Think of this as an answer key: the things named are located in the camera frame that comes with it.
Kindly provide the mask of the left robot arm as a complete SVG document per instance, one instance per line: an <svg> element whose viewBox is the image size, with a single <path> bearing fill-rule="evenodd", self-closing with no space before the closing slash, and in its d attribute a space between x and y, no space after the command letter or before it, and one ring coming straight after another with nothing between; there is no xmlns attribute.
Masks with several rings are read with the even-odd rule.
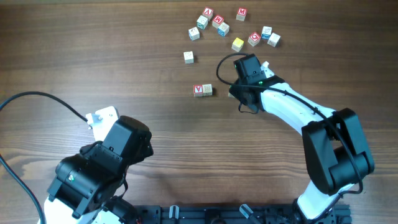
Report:
<svg viewBox="0 0 398 224"><path fill-rule="evenodd" d="M108 130L95 129L95 142L62 159L47 189L48 223L89 223L126 185L127 170L153 155L152 133L142 122L120 116Z"/></svg>

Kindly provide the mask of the red V letter block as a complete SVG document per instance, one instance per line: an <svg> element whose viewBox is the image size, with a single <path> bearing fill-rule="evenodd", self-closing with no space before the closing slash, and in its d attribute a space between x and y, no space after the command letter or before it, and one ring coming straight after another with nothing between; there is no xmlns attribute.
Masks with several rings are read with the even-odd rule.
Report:
<svg viewBox="0 0 398 224"><path fill-rule="evenodd" d="M193 86L193 95L194 95L194 97L203 96L203 85L194 85Z"/></svg>

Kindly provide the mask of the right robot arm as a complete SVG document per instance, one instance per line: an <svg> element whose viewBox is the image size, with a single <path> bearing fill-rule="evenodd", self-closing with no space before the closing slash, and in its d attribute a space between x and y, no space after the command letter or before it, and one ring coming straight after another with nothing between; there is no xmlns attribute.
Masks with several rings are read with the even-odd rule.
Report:
<svg viewBox="0 0 398 224"><path fill-rule="evenodd" d="M233 63L238 79L230 84L229 93L239 104L251 114L265 111L277 116L302 137L310 183L294 202L293 220L316 223L331 215L344 195L360 194L363 179L375 164L357 114L312 102L254 54L240 53Z"/></svg>

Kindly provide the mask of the yellow K letter block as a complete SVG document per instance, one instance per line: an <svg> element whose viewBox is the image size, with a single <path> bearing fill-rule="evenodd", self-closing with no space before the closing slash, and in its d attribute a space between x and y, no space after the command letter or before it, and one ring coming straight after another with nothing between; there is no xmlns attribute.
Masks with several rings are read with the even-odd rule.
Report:
<svg viewBox="0 0 398 224"><path fill-rule="evenodd" d="M213 94L213 88L211 84L203 84L203 96L211 96Z"/></svg>

